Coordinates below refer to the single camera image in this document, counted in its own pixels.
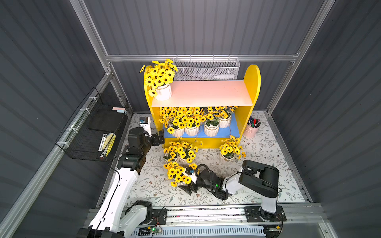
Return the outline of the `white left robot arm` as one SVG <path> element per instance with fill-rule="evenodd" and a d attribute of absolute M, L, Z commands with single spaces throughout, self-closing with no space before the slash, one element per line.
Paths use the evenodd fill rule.
<path fill-rule="evenodd" d="M 117 175 L 111 191 L 88 228 L 79 229 L 77 238 L 128 238 L 138 225 L 151 222 L 152 203 L 148 201 L 135 202 L 127 214 L 121 216 L 130 191 L 145 165 L 149 150 L 163 144 L 163 130 L 149 134 L 144 128 L 137 127 L 129 131 L 127 152 L 118 159 Z"/>

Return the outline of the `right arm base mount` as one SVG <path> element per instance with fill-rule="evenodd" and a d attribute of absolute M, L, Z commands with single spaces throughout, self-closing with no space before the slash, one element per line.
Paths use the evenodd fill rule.
<path fill-rule="evenodd" d="M 247 222 L 285 222 L 283 207 L 278 205 L 275 213 L 264 211 L 260 206 L 246 206 L 244 207 Z"/>

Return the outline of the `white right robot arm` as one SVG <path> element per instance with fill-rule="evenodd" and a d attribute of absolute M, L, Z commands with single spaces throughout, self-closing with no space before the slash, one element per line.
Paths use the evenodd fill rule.
<path fill-rule="evenodd" d="M 176 175 L 177 186 L 188 195 L 199 188 L 207 189 L 214 197 L 224 201 L 242 188 L 248 188 L 262 196 L 259 208 L 245 207 L 248 222 L 285 222 L 283 208 L 277 204 L 280 192 L 279 170 L 270 165 L 245 160 L 241 170 L 226 178 L 219 177 L 207 165 L 187 168 L 183 178 Z"/>

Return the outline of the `shelf pot five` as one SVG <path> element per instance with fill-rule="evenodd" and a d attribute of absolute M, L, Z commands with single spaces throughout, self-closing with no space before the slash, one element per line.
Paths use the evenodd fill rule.
<path fill-rule="evenodd" d="M 169 163 L 169 162 L 177 162 L 179 156 L 178 156 L 178 148 L 176 146 L 169 146 L 167 148 L 164 148 L 163 150 L 164 153 L 164 160 Z"/>

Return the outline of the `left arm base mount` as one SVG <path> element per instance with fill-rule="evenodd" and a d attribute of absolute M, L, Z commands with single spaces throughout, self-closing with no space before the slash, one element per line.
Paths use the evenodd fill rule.
<path fill-rule="evenodd" d="M 152 210 L 151 218 L 140 223 L 140 226 L 159 226 L 167 223 L 167 207 L 157 208 Z"/>

